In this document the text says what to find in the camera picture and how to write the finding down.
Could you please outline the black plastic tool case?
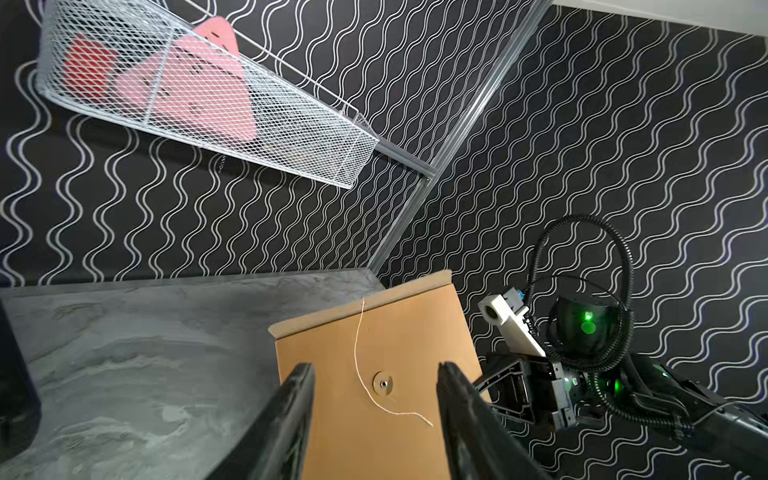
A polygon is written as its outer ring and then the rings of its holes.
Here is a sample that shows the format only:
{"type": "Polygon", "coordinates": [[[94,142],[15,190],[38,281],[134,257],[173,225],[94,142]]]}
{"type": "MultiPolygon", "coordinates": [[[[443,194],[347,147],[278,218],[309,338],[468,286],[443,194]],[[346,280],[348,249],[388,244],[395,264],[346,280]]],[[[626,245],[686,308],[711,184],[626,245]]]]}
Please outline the black plastic tool case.
{"type": "Polygon", "coordinates": [[[8,316],[1,307],[1,462],[30,447],[42,405],[8,316]]]}

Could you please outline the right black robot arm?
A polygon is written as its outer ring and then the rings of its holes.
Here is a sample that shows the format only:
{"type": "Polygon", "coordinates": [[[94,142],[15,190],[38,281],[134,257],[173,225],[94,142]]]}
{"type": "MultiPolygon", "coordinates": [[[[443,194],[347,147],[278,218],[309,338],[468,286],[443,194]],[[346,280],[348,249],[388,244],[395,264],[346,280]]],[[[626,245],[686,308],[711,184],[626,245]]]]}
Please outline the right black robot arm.
{"type": "Polygon", "coordinates": [[[712,456],[754,479],[767,476],[767,418],[727,400],[630,350],[634,334],[633,257],[621,234],[603,218],[574,214],[550,222],[530,255],[527,283],[478,304],[508,350],[488,357],[489,372],[475,381],[495,390],[500,417],[560,431],[595,423],[605,414],[655,430],[683,448],[712,456]],[[607,234],[621,262],[621,284],[607,300],[560,294],[540,331],[534,293],[543,281],[541,256],[550,235],[569,224],[591,224],[607,234]]]}

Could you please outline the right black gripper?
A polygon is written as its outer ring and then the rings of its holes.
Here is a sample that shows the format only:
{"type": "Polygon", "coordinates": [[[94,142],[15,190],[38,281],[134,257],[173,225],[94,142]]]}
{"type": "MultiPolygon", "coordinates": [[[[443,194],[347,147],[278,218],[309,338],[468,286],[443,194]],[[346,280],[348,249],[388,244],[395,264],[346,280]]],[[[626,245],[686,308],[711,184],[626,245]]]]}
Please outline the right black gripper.
{"type": "Polygon", "coordinates": [[[552,432],[594,424],[594,398],[586,376],[559,361],[523,354],[490,354],[473,382],[492,396],[490,407],[505,420],[552,432]]]}

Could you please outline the pink triangular board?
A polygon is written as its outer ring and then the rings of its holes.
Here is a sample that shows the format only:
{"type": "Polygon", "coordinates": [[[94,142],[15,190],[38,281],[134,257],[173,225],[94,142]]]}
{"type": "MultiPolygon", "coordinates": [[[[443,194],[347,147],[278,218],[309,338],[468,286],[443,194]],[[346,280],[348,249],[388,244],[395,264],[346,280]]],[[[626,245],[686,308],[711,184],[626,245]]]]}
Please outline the pink triangular board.
{"type": "Polygon", "coordinates": [[[163,129],[206,142],[250,142],[256,122],[234,30],[213,17],[119,74],[115,97],[163,129]]]}

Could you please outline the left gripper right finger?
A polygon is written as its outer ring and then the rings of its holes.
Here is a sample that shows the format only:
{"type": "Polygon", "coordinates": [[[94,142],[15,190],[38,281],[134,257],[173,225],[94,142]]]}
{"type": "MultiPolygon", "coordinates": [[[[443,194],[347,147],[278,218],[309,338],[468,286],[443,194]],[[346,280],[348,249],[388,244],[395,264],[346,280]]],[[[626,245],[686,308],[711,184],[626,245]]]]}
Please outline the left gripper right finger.
{"type": "Polygon", "coordinates": [[[439,365],[436,392],[452,479],[549,477],[497,421],[456,364],[439,365]]]}

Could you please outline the brown file bag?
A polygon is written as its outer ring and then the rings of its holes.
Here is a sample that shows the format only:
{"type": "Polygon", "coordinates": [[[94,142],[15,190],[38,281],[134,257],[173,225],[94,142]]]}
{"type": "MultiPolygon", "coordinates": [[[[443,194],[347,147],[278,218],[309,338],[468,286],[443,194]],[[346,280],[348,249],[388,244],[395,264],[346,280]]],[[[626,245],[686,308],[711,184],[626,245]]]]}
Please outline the brown file bag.
{"type": "Polygon", "coordinates": [[[306,479],[447,479],[438,367],[482,373],[442,270],[339,307],[273,324],[278,372],[315,372],[306,479]]]}

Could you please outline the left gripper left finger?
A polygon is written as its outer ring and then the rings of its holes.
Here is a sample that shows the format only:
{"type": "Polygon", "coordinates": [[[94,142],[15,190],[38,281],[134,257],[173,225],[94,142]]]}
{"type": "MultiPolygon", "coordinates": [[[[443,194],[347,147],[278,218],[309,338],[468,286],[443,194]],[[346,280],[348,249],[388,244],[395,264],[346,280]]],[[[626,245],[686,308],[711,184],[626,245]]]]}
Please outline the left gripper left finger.
{"type": "Polygon", "coordinates": [[[297,364],[209,479],[300,479],[310,437],[315,372],[297,364]]]}

